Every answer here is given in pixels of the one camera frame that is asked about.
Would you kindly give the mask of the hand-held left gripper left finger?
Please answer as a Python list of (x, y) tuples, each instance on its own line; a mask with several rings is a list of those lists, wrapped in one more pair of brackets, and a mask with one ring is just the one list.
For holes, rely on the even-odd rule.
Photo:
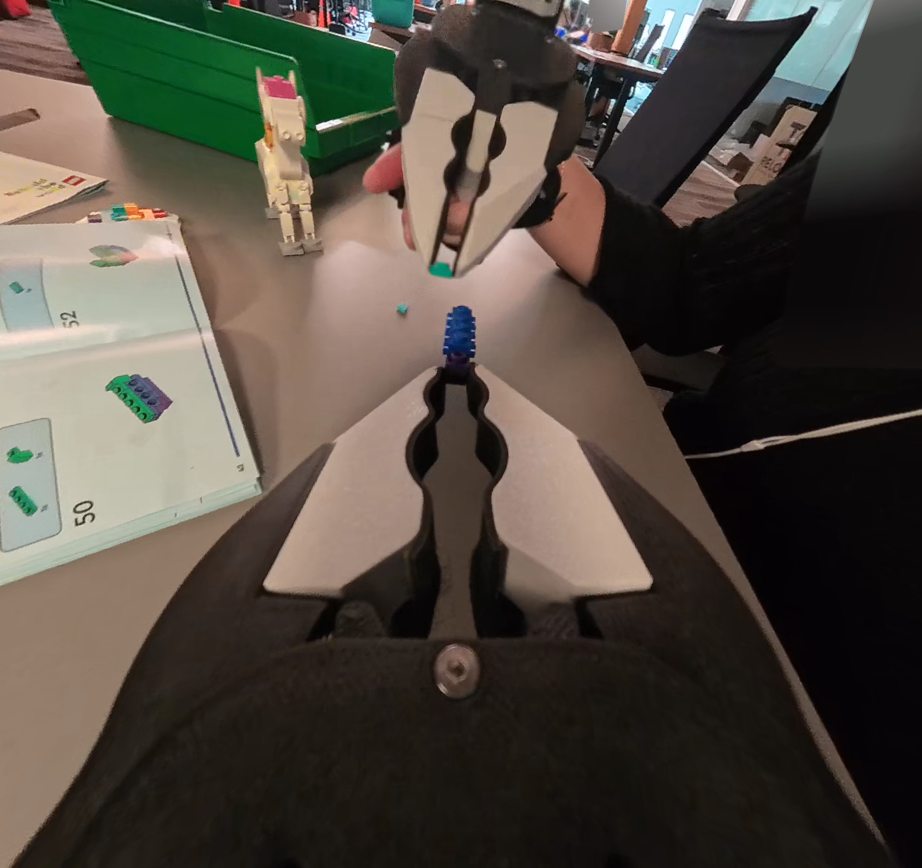
[(421, 372), (330, 445), (263, 582), (283, 596), (372, 605), (386, 624), (429, 624), (438, 597), (431, 500), (412, 448), (433, 421)]

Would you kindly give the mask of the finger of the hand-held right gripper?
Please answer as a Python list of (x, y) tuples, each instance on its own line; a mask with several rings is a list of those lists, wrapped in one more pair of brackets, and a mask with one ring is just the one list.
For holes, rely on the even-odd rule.
[(471, 205), (474, 200), (474, 178), (466, 163), (461, 163), (459, 176), (449, 172), (457, 157), (453, 129), (474, 102), (474, 94), (457, 77), (428, 68), (402, 128), (405, 209), (415, 248), (427, 268), (438, 261), (452, 202)]
[(454, 276), (481, 263), (535, 201), (557, 118), (533, 101), (508, 104), (500, 114), (475, 112), (457, 191), (469, 211)]

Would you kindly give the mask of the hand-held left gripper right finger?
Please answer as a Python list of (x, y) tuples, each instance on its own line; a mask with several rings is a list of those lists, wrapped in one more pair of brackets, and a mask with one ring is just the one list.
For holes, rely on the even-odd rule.
[(527, 627), (552, 607), (651, 589), (574, 433), (485, 367), (470, 370), (468, 409), (490, 474), (470, 564), (476, 627)]

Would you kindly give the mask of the blue purple lego assembly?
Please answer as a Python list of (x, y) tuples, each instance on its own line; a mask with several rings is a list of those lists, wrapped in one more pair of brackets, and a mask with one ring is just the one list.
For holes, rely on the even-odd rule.
[(455, 306), (445, 321), (444, 368), (447, 383), (464, 384), (475, 365), (477, 354), (477, 321), (472, 309)]

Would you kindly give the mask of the person's right forearm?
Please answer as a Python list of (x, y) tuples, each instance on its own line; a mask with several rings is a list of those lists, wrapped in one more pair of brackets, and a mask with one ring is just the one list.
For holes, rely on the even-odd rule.
[(588, 289), (625, 344), (672, 356), (765, 347), (804, 250), (820, 159), (816, 151), (748, 199), (684, 227), (599, 179), (605, 216)]

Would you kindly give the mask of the white lego unicorn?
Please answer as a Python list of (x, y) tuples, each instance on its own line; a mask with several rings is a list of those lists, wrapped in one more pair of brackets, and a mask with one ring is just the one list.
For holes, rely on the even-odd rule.
[(267, 196), (265, 215), (279, 222), (283, 255), (321, 252), (312, 205), (314, 182), (303, 156), (306, 105), (294, 71), (287, 77), (265, 76), (257, 68), (255, 78), (264, 125), (255, 151)]

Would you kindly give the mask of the rainbow coloured lego piece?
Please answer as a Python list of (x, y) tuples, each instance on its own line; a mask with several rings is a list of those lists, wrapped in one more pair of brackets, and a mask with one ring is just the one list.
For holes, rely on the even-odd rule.
[(92, 211), (87, 216), (77, 220), (78, 224), (108, 224), (134, 221), (164, 221), (178, 225), (178, 216), (168, 213), (158, 207), (144, 207), (135, 204), (114, 205), (98, 211)]

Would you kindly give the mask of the person's right hand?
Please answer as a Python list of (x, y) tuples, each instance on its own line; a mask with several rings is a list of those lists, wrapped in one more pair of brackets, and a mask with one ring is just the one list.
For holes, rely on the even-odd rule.
[[(549, 221), (527, 229), (530, 237), (570, 279), (589, 286), (597, 270), (606, 198), (601, 184), (583, 160), (571, 155), (559, 166), (561, 202)], [(391, 193), (404, 182), (400, 144), (388, 148), (368, 168), (363, 187), (372, 194)], [(469, 205), (456, 199), (450, 204), (444, 242), (456, 246), (465, 227)], [(409, 203), (405, 203), (401, 224), (406, 244), (414, 248), (410, 229)]]

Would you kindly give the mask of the dark office desk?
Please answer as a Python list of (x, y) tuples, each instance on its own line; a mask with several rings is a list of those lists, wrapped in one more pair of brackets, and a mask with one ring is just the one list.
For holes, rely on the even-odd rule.
[[(584, 129), (594, 128), (593, 148), (596, 157), (600, 158), (620, 131), (620, 120), (632, 91), (639, 84), (655, 84), (664, 72), (627, 56), (589, 48), (585, 44), (577, 44), (574, 48), (581, 59), (579, 66), (585, 68), (587, 74), (583, 95)], [(593, 113), (596, 101), (604, 102), (605, 109), (610, 103), (614, 105), (607, 114), (606, 124), (601, 113)]]

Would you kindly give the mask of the black office chair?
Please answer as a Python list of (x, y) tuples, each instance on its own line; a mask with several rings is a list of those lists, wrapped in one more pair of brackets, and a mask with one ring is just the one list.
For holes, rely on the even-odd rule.
[(594, 173), (642, 203), (664, 206), (755, 101), (817, 11), (765, 21), (703, 11)]

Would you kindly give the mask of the person's body in black clothing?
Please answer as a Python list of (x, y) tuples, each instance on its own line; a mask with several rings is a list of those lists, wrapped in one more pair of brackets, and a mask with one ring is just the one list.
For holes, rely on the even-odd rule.
[(920, 866), (920, 269), (805, 232), (765, 347), (670, 431), (885, 839)]

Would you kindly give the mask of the open pale blue instruction booklet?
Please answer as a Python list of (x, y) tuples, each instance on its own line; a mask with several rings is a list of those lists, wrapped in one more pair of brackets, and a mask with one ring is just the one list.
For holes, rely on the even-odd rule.
[(260, 495), (175, 217), (1, 231), (1, 582)]

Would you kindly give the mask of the green plastic bin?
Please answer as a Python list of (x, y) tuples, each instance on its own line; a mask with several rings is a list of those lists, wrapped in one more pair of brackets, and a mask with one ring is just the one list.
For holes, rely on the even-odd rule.
[(294, 73), (313, 176), (379, 150), (398, 127), (396, 54), (208, 0), (46, 0), (105, 112), (255, 162), (255, 71)]

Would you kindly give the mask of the cardboard box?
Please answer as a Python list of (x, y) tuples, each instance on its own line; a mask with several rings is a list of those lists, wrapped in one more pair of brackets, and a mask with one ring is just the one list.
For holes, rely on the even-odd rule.
[(750, 153), (752, 165), (741, 184), (763, 186), (773, 181), (818, 114), (817, 108), (784, 105), (777, 123), (754, 142)]

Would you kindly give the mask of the closed white instruction booklet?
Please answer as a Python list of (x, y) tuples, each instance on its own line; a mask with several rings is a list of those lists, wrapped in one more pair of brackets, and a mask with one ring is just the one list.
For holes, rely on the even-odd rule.
[(1, 224), (15, 224), (81, 195), (108, 179), (73, 168), (1, 153)]

